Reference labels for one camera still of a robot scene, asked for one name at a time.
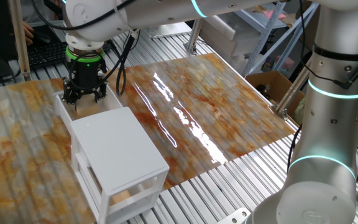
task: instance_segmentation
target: person's hand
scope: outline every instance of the person's hand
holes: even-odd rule
[[[24,25],[25,42],[27,45],[32,45],[32,39],[34,38],[34,35],[32,33],[34,32],[34,29],[24,21],[23,21],[23,25]]]

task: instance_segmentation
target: aluminum slat table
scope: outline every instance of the aluminum slat table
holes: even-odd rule
[[[65,33],[55,30],[59,38]],[[144,65],[188,57],[183,46],[190,35],[150,39],[141,33],[139,43],[128,56],[126,66]],[[113,39],[122,52],[126,34]],[[199,54],[214,52],[208,45],[198,42]],[[110,51],[106,54],[106,64],[112,68],[117,57]],[[9,62],[15,72],[19,68],[16,61]],[[61,78],[68,75],[64,64],[51,65],[31,71],[33,80]],[[17,77],[6,86],[23,82]],[[189,181],[162,192],[156,206],[127,221],[128,224],[215,224],[239,208],[246,208],[247,215],[265,198],[283,186],[287,172],[287,156],[293,136],[288,136],[218,168],[205,172]],[[358,224],[358,206],[354,224]]]

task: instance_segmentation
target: marble-patterned sheet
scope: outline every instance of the marble-patterned sheet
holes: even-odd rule
[[[168,162],[166,189],[292,133],[216,54],[128,68],[119,100]]]
[[[61,80],[0,88],[0,223],[94,222],[54,116],[60,90]],[[127,68],[120,101],[168,162],[166,189],[292,133],[215,54]]]
[[[70,135],[54,116],[60,80],[0,88],[0,223],[94,222],[70,166]]]

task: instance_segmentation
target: keyboard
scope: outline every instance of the keyboard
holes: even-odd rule
[[[66,42],[60,42],[29,49],[30,69],[62,63],[66,58],[66,47]]]

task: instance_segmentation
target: white plastic box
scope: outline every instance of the white plastic box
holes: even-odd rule
[[[71,166],[98,223],[119,224],[154,207],[169,166],[132,111],[117,101],[116,109],[73,121],[60,97],[55,111],[71,134]],[[128,197],[112,203],[122,192]]]

